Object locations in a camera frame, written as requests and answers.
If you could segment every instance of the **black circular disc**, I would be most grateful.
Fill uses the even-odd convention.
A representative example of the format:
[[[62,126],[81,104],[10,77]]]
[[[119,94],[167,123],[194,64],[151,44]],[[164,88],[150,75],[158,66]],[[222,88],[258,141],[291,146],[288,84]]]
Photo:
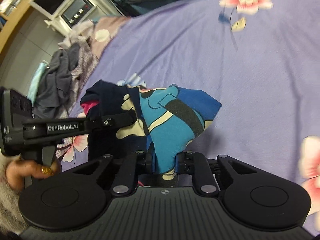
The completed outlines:
[[[302,226],[311,207],[301,186],[271,174],[237,176],[223,202],[239,221],[267,230]]]
[[[19,208],[29,225],[47,230],[77,228],[94,220],[106,205],[106,195],[89,176],[56,175],[27,187]]]

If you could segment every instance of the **hand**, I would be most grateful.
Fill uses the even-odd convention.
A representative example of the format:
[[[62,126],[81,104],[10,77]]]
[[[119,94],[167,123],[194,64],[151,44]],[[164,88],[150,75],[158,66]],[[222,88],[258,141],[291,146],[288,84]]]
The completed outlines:
[[[43,166],[33,160],[15,160],[8,164],[5,176],[11,189],[22,191],[24,178],[32,176],[35,179],[46,179],[61,172],[61,164],[55,157],[51,167]]]

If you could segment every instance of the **wooden desk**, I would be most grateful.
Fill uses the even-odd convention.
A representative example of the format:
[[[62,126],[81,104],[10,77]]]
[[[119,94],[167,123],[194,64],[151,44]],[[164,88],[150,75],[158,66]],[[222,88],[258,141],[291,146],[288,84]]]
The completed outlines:
[[[28,19],[34,9],[30,6],[30,0],[22,0],[15,10],[7,17],[7,22],[0,32],[0,64],[2,63],[13,39],[19,32],[23,23]]]

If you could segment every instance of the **tile floor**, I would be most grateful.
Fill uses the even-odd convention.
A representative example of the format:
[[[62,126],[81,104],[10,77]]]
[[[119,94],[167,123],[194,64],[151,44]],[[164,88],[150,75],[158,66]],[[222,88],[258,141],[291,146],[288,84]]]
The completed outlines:
[[[42,60],[50,62],[63,40],[60,33],[47,29],[45,17],[34,11],[19,30],[0,66],[0,86],[27,95],[31,79]]]

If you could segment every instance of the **control panel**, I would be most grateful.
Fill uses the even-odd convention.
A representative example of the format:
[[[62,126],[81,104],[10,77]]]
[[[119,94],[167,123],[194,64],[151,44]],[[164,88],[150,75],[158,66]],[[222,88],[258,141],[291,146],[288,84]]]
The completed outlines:
[[[72,28],[93,8],[94,5],[89,0],[74,0],[61,17]]]

